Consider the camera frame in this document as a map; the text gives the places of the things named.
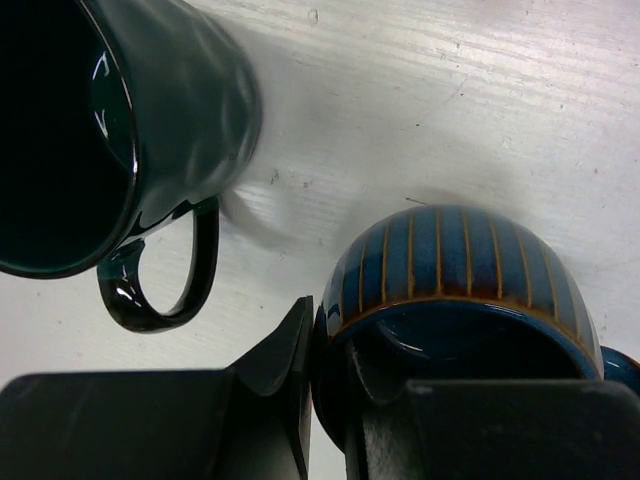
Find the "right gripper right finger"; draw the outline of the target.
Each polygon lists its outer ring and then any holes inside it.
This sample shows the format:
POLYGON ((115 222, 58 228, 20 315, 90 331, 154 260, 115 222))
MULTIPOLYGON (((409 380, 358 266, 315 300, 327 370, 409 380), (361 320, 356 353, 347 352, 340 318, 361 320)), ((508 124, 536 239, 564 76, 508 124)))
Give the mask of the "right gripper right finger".
POLYGON ((353 479, 635 479, 639 365, 605 349, 600 381, 434 380, 348 346, 353 479))

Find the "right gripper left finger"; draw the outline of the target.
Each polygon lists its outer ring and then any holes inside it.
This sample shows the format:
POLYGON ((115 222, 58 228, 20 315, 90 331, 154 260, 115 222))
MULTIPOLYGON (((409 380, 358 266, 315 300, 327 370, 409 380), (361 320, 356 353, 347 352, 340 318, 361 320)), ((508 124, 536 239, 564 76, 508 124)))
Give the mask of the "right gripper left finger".
POLYGON ((304 479, 313 301, 219 370, 31 374, 1 392, 5 479, 304 479))

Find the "blue striped mug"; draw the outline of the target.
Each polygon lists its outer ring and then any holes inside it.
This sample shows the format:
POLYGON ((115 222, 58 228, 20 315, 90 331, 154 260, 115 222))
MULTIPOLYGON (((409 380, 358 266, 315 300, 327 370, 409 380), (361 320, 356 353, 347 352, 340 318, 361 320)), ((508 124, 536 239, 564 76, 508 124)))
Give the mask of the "blue striped mug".
POLYGON ((601 345, 574 277, 536 234, 460 205, 418 205, 363 232, 316 314, 312 391, 345 442, 347 372, 405 381, 587 379, 639 387, 639 364, 601 345))

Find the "dark green mug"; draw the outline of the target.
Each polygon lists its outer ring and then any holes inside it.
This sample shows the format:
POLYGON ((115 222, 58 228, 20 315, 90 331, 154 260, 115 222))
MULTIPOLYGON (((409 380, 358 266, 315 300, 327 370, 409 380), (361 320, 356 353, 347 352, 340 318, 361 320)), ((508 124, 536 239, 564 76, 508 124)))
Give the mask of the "dark green mug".
POLYGON ((247 166, 261 117, 245 52, 187 2, 3 2, 2 271, 95 269, 123 328, 188 323, 215 277, 219 195, 247 166), (185 214, 190 269, 163 313, 141 286, 144 240, 185 214))

